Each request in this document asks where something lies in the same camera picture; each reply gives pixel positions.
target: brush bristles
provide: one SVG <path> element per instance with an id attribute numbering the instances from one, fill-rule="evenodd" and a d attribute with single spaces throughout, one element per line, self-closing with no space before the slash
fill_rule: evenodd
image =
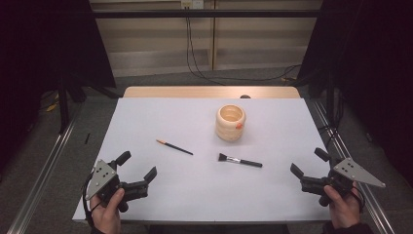
<path id="1" fill-rule="evenodd" d="M 220 153 L 218 161 L 227 161 L 227 156 Z"/>

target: sleeve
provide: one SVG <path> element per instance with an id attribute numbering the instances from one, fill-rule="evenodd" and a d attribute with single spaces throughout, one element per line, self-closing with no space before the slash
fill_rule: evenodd
<path id="1" fill-rule="evenodd" d="M 374 234 L 370 227 L 365 223 L 358 223 L 348 228 L 334 229 L 331 221 L 327 222 L 322 228 L 323 234 Z"/>
<path id="2" fill-rule="evenodd" d="M 95 226 L 93 226 L 91 234 L 104 234 L 104 233 L 101 232 L 99 229 L 97 229 Z"/>

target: thin paintbrush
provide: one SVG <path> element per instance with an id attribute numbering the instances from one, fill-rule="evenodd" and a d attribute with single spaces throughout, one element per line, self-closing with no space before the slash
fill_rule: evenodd
<path id="1" fill-rule="evenodd" d="M 181 149 L 181 148 L 179 148 L 178 146 L 175 146 L 175 145 L 173 145 L 173 144 L 169 144 L 169 143 L 167 143 L 166 141 L 163 141 L 163 140 L 160 140 L 160 139 L 157 139 L 156 141 L 159 142 L 159 143 L 161 143 L 161 144 L 164 144 L 164 145 L 166 145 L 166 146 L 169 146 L 169 147 L 171 147 L 171 148 L 174 148 L 174 149 L 180 150 L 180 151 L 182 151 L 182 152 L 185 152 L 185 153 L 187 153 L 187 154 L 194 155 L 193 153 L 191 153 L 191 152 L 189 152 L 189 151 L 186 151 L 185 149 Z"/>

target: black curtain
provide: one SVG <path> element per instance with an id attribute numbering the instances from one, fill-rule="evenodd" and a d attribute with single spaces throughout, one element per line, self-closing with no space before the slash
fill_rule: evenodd
<path id="1" fill-rule="evenodd" d="M 88 0 L 0 1 L 0 171 L 35 123 L 40 96 L 64 75 L 115 87 Z"/>

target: black brush handle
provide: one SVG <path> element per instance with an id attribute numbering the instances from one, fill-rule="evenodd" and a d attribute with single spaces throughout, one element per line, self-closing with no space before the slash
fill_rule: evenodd
<path id="1" fill-rule="evenodd" d="M 241 163 L 241 164 L 247 164 L 247 165 L 254 166 L 254 167 L 258 167 L 258 168 L 262 168 L 262 164 L 260 164 L 260 163 L 255 163 L 255 162 L 251 162 L 251 161 L 247 161 L 247 160 L 244 160 L 244 159 L 242 159 L 242 160 L 240 161 L 240 163 Z"/>

